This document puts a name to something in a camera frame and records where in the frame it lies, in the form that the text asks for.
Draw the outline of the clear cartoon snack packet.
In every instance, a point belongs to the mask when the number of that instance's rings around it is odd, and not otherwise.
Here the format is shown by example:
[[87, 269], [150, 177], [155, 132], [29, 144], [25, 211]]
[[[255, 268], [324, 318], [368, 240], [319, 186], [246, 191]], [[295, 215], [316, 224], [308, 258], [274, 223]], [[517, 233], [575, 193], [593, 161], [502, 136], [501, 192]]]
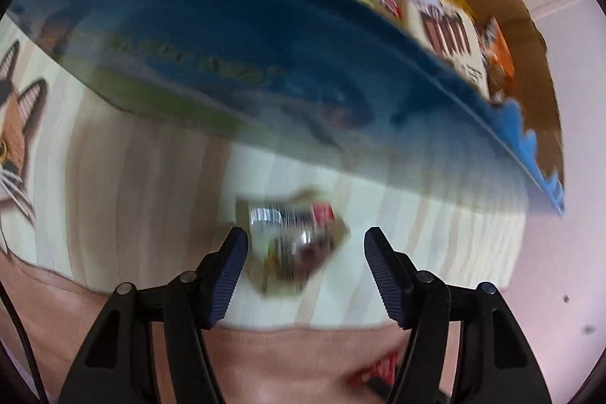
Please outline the clear cartoon snack packet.
[[235, 213], [248, 234], [245, 272], [265, 297], [302, 293], [349, 236], [329, 196], [316, 189], [289, 197], [239, 197]]

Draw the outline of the small red candy packet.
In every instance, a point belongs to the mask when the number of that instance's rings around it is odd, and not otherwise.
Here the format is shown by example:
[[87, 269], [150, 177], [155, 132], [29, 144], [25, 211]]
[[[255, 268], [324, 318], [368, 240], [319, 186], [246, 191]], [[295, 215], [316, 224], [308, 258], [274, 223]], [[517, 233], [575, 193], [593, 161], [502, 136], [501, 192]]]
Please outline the small red candy packet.
[[391, 388], [397, 375], [398, 356], [400, 356], [398, 352], [391, 352], [385, 355], [370, 367], [362, 368], [353, 374], [348, 378], [348, 384], [359, 387], [360, 385], [368, 385], [370, 381], [377, 379], [380, 384], [385, 384]]

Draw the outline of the white striped cat blanket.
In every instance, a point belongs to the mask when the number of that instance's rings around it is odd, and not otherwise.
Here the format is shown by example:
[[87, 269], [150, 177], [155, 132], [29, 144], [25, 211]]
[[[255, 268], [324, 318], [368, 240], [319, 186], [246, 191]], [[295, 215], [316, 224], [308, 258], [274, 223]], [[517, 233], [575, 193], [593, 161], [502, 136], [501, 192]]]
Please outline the white striped cat blanket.
[[415, 160], [381, 181], [252, 148], [225, 137], [117, 110], [47, 56], [10, 19], [1, 46], [17, 45], [13, 84], [37, 79], [48, 93], [29, 136], [23, 191], [27, 218], [2, 201], [2, 245], [85, 288], [146, 288], [197, 266], [234, 225], [247, 199], [322, 199], [348, 236], [300, 292], [269, 297], [238, 282], [226, 322], [245, 329], [365, 327], [387, 319], [364, 257], [365, 231], [445, 282], [508, 286], [521, 250], [528, 200], [512, 162], [460, 142], [440, 146], [424, 121]]

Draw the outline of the orange snack bag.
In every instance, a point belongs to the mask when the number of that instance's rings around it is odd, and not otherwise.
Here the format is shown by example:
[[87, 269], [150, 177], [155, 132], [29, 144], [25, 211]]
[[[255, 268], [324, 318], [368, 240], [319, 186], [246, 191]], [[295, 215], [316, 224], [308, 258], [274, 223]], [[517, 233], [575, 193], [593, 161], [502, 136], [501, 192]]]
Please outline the orange snack bag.
[[489, 19], [479, 35], [479, 43], [487, 70], [490, 98], [502, 101], [512, 95], [515, 83], [515, 66], [505, 36], [495, 16]]

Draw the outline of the white chocolate wafer packet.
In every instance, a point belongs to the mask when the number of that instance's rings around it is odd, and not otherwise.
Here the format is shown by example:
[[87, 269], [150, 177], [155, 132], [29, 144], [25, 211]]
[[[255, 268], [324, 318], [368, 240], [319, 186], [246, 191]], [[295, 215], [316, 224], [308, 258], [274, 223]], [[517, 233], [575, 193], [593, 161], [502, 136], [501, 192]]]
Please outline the white chocolate wafer packet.
[[469, 15], [443, 0], [394, 0], [401, 24], [426, 50], [437, 55], [487, 100], [488, 74], [479, 36]]

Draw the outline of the brown cardboard box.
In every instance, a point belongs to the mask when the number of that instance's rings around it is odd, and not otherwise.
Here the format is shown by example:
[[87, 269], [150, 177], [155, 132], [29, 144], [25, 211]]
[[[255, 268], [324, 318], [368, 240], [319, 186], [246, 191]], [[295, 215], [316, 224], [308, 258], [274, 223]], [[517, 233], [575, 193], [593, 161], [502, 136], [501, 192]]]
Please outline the brown cardboard box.
[[415, 160], [422, 124], [515, 164], [563, 212], [563, 150], [544, 41], [522, 0], [495, 16], [512, 95], [483, 98], [401, 23], [359, 0], [12, 0], [7, 14], [111, 105], [381, 181]]

